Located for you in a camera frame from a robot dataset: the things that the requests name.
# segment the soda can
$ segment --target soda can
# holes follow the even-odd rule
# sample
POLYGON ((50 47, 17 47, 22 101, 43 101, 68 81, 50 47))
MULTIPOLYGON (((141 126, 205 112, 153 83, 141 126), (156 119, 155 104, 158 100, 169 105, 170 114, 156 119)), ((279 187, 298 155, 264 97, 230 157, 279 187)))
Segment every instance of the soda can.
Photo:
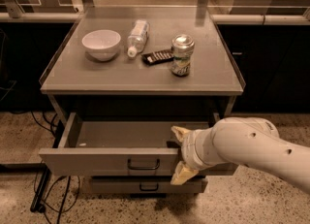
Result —
POLYGON ((191 36, 180 34, 172 40, 173 61, 171 71, 178 76, 187 76, 191 70, 191 56, 195 43, 191 36))

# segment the white bowl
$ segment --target white bowl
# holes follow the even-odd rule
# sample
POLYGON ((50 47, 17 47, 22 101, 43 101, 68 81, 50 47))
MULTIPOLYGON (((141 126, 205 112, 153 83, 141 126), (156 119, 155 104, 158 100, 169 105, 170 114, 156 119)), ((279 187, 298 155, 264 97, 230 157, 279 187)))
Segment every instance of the white bowl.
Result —
POLYGON ((100 61, 112 59, 119 50, 121 37, 112 30, 97 30, 86 34, 81 40, 86 51, 100 61))

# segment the floor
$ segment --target floor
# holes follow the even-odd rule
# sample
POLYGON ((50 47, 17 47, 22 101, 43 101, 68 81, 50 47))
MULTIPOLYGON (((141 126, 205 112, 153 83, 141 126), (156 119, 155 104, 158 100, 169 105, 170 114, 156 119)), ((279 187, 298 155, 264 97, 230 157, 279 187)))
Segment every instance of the floor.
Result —
MULTIPOLYGON (((95 0, 97 4, 194 4, 196 0, 95 0)), ((282 139, 310 146, 310 114, 237 113, 273 122, 282 139)), ((51 121, 53 112, 46 113, 51 121)), ((0 163, 41 163, 41 147, 53 136, 41 112, 0 112, 0 163)), ((47 186, 46 213, 31 212, 40 173, 0 174, 0 223, 310 223, 310 196, 281 179, 238 167, 233 176, 209 176, 204 193, 133 199, 128 195, 90 194, 87 178, 73 176, 61 215, 67 178, 52 176, 47 186)))

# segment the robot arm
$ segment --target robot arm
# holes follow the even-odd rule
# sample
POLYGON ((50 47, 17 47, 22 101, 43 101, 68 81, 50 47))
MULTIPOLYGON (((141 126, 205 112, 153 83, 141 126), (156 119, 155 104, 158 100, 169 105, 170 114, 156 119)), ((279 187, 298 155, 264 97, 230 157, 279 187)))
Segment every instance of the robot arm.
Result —
POLYGON ((205 130, 172 127, 182 143, 182 157, 171 184, 183 184, 199 171, 235 163, 278 176, 310 194, 310 147, 279 138, 275 126, 261 118, 226 118, 205 130))

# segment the closed drawer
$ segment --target closed drawer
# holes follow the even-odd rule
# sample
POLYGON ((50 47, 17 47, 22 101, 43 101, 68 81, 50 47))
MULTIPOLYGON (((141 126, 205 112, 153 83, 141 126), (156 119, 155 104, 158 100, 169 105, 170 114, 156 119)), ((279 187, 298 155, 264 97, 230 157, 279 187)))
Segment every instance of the closed drawer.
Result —
POLYGON ((180 160, 173 125, 207 123, 82 121, 71 113, 58 148, 40 156, 58 176, 171 176, 180 160))
POLYGON ((103 177, 89 181, 90 193, 165 194, 202 193, 206 178, 193 178, 183 185, 171 185, 170 177, 103 177))

